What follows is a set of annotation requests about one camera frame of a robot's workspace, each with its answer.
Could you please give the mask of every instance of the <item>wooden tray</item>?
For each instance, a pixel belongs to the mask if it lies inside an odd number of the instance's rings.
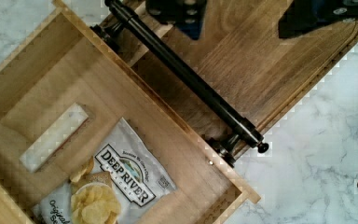
[[[191,41],[175,28],[162,39],[265,133],[358,41],[358,21],[339,22],[296,39],[279,39],[277,22],[291,2],[211,0],[199,41]],[[145,21],[159,30],[150,17],[145,16]],[[205,139],[226,136],[227,125],[151,52],[133,63],[131,54],[139,54],[141,48],[136,38],[124,32],[119,43],[123,60],[133,64],[132,69],[199,135]],[[236,158],[245,150],[239,146]]]
[[[245,200],[259,201],[257,193],[83,21],[61,2],[56,4],[58,8],[0,65],[0,184],[19,206],[0,206],[0,214],[23,216],[22,209],[30,215],[29,208],[85,162],[121,117],[178,187],[140,223],[222,223]],[[73,102],[86,105],[95,119],[40,172],[28,173],[20,154]],[[16,220],[7,216],[6,223]]]

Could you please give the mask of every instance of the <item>black metal rod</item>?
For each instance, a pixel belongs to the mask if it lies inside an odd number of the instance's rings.
[[[191,67],[179,58],[153,31],[132,11],[118,0],[105,0],[110,11],[144,43],[167,67],[169,67],[199,98],[222,119],[240,139],[250,147],[268,148],[255,126],[243,118]]]

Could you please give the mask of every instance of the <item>marble countertop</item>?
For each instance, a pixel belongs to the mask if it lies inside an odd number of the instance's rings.
[[[88,25],[103,0],[65,0]],[[0,0],[0,63],[54,9],[46,0]],[[262,196],[227,224],[358,223],[358,44],[249,150],[236,171]]]

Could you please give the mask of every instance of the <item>potato chip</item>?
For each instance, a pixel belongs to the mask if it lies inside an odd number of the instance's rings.
[[[114,224],[117,220],[117,217],[117,214],[111,212],[109,218],[105,221],[104,224]]]
[[[79,209],[76,209],[75,212],[72,213],[72,222],[74,224],[83,224],[82,217],[80,216],[81,215],[80,211],[81,210],[79,208]]]
[[[81,212],[81,217],[89,224],[104,224],[110,212],[106,210],[106,202],[98,201],[87,205]]]
[[[84,201],[84,204],[91,204],[95,201],[95,188],[94,186],[91,186],[89,188],[85,188],[85,190],[87,190],[87,198]]]

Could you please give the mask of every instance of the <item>wooden edge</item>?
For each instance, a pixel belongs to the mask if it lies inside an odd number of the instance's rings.
[[[347,41],[342,43],[339,53],[332,55],[330,60],[327,60],[325,64],[321,66],[312,76],[310,76],[303,85],[300,86],[293,94],[292,97],[287,98],[272,114],[262,120],[257,125],[257,130],[262,134],[266,133],[273,125],[275,125],[290,109],[293,108],[312,88],[319,83],[319,81],[330,71],[358,42],[358,21],[351,33],[351,37]],[[238,148],[246,147],[245,144],[238,146]],[[237,150],[238,153],[234,155],[237,160],[246,150]]]
[[[225,209],[213,224],[223,224],[232,214],[249,198],[247,192],[243,192],[231,205]]]
[[[106,58],[117,64],[131,81],[137,84],[145,93],[151,104],[157,104],[168,115],[175,125],[181,128],[197,147],[203,148],[207,159],[215,165],[241,192],[248,192],[252,203],[257,203],[260,196],[241,178],[217,153],[194,131],[190,126],[173,111],[125,62],[123,62],[102,40],[98,37],[78,16],[61,0],[53,0],[56,7],[62,8],[62,14],[70,21],[80,33],[82,33],[95,48]]]
[[[33,221],[21,210],[21,208],[9,196],[7,191],[0,185],[0,200],[4,201],[15,214],[19,216],[19,221],[24,224],[32,224]]]
[[[30,44],[36,36],[38,36],[59,14],[62,13],[61,8],[56,8],[52,11],[47,18],[45,18],[33,32],[31,32],[22,43],[19,44],[10,54],[7,56],[3,62],[0,63],[0,73],[7,65],[13,61],[24,49]]]

